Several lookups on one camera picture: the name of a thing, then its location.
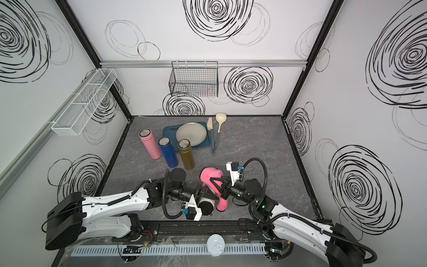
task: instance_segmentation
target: wall-mounted shelf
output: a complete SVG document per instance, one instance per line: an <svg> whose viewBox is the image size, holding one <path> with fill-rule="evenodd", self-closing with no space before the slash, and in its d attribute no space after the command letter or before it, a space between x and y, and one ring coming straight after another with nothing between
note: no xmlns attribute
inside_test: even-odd
<svg viewBox="0 0 427 267"><path fill-rule="evenodd" d="M102 67L108 68L140 68L140 67L171 67L172 60L111 60L102 61ZM187 60L193 62L189 67L205 67L204 60ZM306 59L248 59L248 60L206 60L218 62L218 67L305 67Z"/></svg>
<svg viewBox="0 0 427 267"><path fill-rule="evenodd" d="M79 135L117 79L113 69L97 69L71 100L51 129L58 135Z"/></svg>

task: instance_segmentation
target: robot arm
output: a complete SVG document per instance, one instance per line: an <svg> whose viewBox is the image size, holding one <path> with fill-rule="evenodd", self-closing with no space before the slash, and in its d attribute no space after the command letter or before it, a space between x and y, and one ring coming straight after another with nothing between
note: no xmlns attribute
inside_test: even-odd
<svg viewBox="0 0 427 267"><path fill-rule="evenodd" d="M182 200L182 211L188 220L199 220L206 206L218 200L207 186L198 184L196 189L185 184L185 171L176 168L167 180L165 203L172 196ZM63 199L47 215L46 249L53 250L68 246L77 240L93 237L112 236L130 240L140 237L142 227L136 214L131 211L143 211L162 206L164 178L144 181L133 191L103 197L82 197L75 192Z"/></svg>
<svg viewBox="0 0 427 267"><path fill-rule="evenodd" d="M263 162L256 160L265 170ZM248 203L251 217L264 228L263 233L266 236L291 241L316 254L333 267L362 266L363 263L371 263L377 259L376 253L360 244L344 226L337 223L335 227L331 227L298 215L262 194L263 187L257 179L246 180L243 185L237 183L236 181L243 180L243 167L229 168L227 165L227 170L230 171L230 176L211 178L212 185L222 198L232 196ZM365 259L366 251L372 254L369 259Z"/></svg>

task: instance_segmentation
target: pink water bottle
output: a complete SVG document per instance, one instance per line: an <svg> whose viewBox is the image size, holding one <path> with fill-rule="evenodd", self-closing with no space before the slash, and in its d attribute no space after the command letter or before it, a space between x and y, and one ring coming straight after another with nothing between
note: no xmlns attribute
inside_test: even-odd
<svg viewBox="0 0 427 267"><path fill-rule="evenodd" d="M142 129L139 132L139 137L141 138L142 143L144 144L152 159L158 159L161 157L160 148L157 145L157 141L150 129Z"/></svg>

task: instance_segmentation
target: wire basket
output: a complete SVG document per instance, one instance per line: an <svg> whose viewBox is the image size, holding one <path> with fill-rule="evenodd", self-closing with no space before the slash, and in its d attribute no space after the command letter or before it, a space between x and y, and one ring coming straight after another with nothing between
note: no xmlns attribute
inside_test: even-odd
<svg viewBox="0 0 427 267"><path fill-rule="evenodd" d="M218 97L218 62L174 61L169 78L170 94Z"/></svg>
<svg viewBox="0 0 427 267"><path fill-rule="evenodd" d="M117 79L113 69L97 69L58 117L51 129L58 135L79 135Z"/></svg>

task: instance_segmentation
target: olive green water bottle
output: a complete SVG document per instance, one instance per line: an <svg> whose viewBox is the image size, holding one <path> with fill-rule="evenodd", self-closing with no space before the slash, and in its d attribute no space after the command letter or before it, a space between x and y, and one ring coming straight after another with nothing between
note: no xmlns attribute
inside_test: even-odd
<svg viewBox="0 0 427 267"><path fill-rule="evenodd" d="M181 154L182 163L186 170L192 170L195 166L193 158L193 149L191 148L190 141L182 139L178 142L179 153Z"/></svg>

